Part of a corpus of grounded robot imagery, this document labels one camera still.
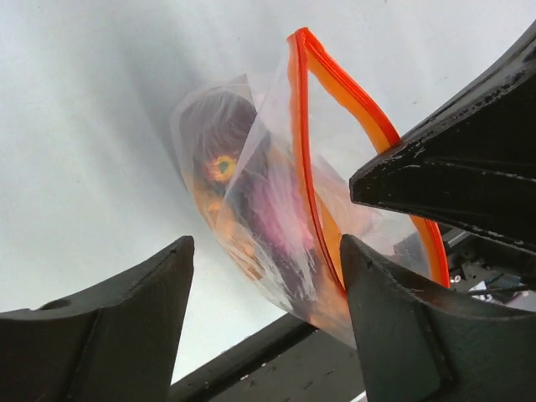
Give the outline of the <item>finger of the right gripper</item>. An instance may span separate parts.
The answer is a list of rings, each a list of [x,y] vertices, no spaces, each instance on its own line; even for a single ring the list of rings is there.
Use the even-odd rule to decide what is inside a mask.
[[[535,29],[350,179],[351,199],[535,250]]]

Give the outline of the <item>fake dark red fig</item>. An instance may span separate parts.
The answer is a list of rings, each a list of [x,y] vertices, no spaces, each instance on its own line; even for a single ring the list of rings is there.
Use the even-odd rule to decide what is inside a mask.
[[[228,90],[203,96],[180,116],[180,135],[193,154],[194,176],[220,196],[235,175],[255,118],[253,104]]]

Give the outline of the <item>clear orange zip bag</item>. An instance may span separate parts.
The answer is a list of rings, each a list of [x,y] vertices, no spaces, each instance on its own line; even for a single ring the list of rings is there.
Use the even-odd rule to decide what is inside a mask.
[[[448,284],[436,223],[352,201],[352,170],[400,137],[309,28],[288,36],[273,74],[241,75],[187,94],[169,128],[199,214],[275,306],[355,344],[344,235]]]

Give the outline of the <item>fake orange chicken nuggets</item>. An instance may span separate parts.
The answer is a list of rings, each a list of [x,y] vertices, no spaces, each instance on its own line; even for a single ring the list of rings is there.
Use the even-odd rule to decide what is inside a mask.
[[[193,199],[209,229],[233,262],[250,280],[262,281],[266,272],[259,260],[259,247],[224,198],[201,184],[194,184]]]

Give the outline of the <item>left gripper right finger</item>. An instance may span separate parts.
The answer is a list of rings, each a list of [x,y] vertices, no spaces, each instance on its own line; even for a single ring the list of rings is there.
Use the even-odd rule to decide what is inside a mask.
[[[534,400],[533,312],[449,290],[350,234],[340,255],[368,400]]]

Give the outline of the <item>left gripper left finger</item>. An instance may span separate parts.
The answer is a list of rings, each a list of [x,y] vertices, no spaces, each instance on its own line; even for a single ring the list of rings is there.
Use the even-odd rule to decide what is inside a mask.
[[[4,401],[164,401],[193,281],[194,241],[40,308],[1,315]]]

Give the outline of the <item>fake purple onion half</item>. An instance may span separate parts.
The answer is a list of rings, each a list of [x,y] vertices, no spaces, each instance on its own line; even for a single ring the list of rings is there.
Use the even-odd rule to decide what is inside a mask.
[[[249,143],[245,153],[225,200],[259,247],[263,280],[290,303],[301,304],[315,293],[320,256],[288,147],[266,135],[255,145]]]

